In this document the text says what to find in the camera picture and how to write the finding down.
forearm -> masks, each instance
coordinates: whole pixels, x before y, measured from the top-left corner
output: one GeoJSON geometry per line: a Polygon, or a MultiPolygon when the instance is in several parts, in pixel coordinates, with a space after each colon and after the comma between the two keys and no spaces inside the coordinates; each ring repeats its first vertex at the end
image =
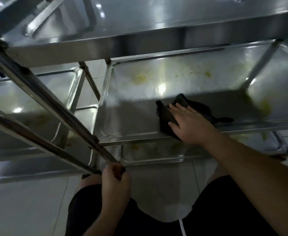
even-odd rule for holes
{"type": "Polygon", "coordinates": [[[88,228],[83,236],[112,236],[120,218],[101,212],[96,221],[88,228]]]}
{"type": "Polygon", "coordinates": [[[204,147],[270,225],[288,235],[288,167],[221,133],[204,147]]]}

stainless steel surface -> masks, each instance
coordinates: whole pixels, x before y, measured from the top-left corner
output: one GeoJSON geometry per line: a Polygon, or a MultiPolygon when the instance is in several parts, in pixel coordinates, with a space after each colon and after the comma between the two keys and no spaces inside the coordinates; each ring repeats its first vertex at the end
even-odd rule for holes
{"type": "MultiPolygon", "coordinates": [[[[82,74],[81,68],[73,68],[42,74],[39,79],[67,109],[74,112],[84,82],[82,74]]],[[[61,139],[67,136],[68,129],[10,79],[0,80],[0,110],[55,145],[60,145],[61,139]]],[[[0,161],[35,155],[46,153],[0,131],[0,161]]]]}
{"type": "Polygon", "coordinates": [[[28,127],[24,126],[20,122],[9,118],[2,111],[0,111],[0,130],[44,152],[54,154],[60,160],[78,168],[79,170],[87,173],[94,173],[93,169],[86,166],[60,147],[55,146],[47,140],[42,139],[40,136],[33,133],[28,127]]]}
{"type": "Polygon", "coordinates": [[[37,12],[1,37],[26,67],[288,36],[288,0],[55,0],[37,12]]]}
{"type": "MultiPolygon", "coordinates": [[[[96,114],[96,105],[75,111],[75,116],[91,132],[93,132],[96,114]]],[[[85,165],[88,165],[91,160],[92,150],[83,140],[72,132],[69,132],[68,134],[65,151],[85,165]]],[[[82,173],[81,170],[62,162],[51,155],[0,162],[0,183],[82,173]]]]}
{"type": "MultiPolygon", "coordinates": [[[[231,137],[268,155],[286,154],[288,151],[288,145],[276,132],[266,131],[231,137]]],[[[124,166],[182,162],[200,157],[211,156],[200,146],[191,146],[176,139],[154,143],[126,144],[120,147],[120,160],[124,166]]]]}
{"type": "Polygon", "coordinates": [[[86,79],[87,79],[88,83],[90,84],[91,89],[93,90],[97,100],[99,101],[100,100],[100,93],[99,93],[99,90],[98,90],[94,80],[93,80],[93,77],[91,76],[91,73],[89,72],[87,64],[84,61],[80,61],[79,66],[81,68],[83,68],[83,70],[85,71],[86,79]]]}
{"type": "Polygon", "coordinates": [[[34,75],[30,69],[21,67],[0,51],[0,72],[5,73],[14,83],[30,95],[48,112],[57,117],[72,132],[82,137],[104,159],[116,162],[115,158],[102,146],[98,139],[57,99],[57,97],[34,75]]]}
{"type": "Polygon", "coordinates": [[[288,129],[288,46],[280,44],[251,80],[272,41],[113,61],[107,69],[94,134],[103,146],[170,138],[159,130],[156,100],[169,104],[183,93],[204,103],[216,125],[230,134],[288,129]],[[250,86],[242,86],[250,81],[250,86]]]}

person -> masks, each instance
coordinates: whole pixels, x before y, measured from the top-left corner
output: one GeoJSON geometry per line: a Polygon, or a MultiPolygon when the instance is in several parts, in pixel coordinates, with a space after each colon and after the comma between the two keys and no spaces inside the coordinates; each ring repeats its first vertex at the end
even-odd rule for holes
{"type": "Polygon", "coordinates": [[[288,167],[220,133],[192,108],[169,107],[178,122],[169,123],[173,132],[220,163],[192,211],[170,223],[146,215],[130,198],[127,171],[118,179],[121,166],[109,164],[102,176],[81,181],[69,205],[66,236],[288,236],[288,167]]]}

tile floor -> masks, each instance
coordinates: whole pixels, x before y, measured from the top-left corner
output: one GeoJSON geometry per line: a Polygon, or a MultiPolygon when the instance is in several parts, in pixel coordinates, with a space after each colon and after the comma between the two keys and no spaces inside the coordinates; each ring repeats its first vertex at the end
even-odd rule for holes
{"type": "MultiPolygon", "coordinates": [[[[104,60],[87,62],[102,90],[104,60]]],[[[98,103],[85,80],[78,107],[98,103]]],[[[281,131],[288,143],[288,131],[281,131]]],[[[138,206],[169,222],[185,217],[214,172],[213,159],[129,168],[131,194],[138,206]]],[[[0,236],[63,236],[67,208],[81,176],[0,184],[0,236]]]]}

